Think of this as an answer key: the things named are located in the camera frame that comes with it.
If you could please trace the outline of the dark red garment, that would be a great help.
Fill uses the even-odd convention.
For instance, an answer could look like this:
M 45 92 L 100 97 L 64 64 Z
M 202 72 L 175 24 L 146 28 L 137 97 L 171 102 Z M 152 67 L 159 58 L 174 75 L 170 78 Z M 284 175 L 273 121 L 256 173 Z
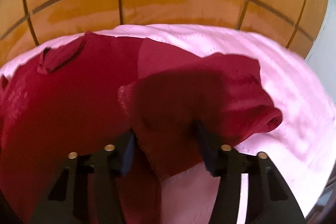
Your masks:
M 160 223 L 161 183 L 202 160 L 194 121 L 235 146 L 276 129 L 282 113 L 255 59 L 87 32 L 1 77 L 1 190 L 28 223 L 69 153 L 94 153 L 132 128 L 140 151 L 117 180 L 122 208 L 128 223 Z

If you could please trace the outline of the pink quilted bedspread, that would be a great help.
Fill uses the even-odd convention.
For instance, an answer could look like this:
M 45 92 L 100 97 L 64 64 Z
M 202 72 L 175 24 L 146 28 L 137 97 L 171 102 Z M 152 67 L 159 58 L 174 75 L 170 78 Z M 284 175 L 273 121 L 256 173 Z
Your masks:
M 46 48 L 64 46 L 87 32 L 53 39 L 10 61 L 1 77 Z M 113 37 L 148 38 L 198 57 L 215 53 L 243 55 L 260 64 L 261 86 L 282 113 L 280 125 L 232 146 L 239 152 L 267 153 L 288 183 L 303 215 L 308 215 L 335 162 L 335 106 L 302 57 L 265 36 L 228 28 L 187 24 L 123 25 L 92 32 Z M 215 203 L 219 179 L 201 162 L 161 183 L 160 223 L 206 223 Z

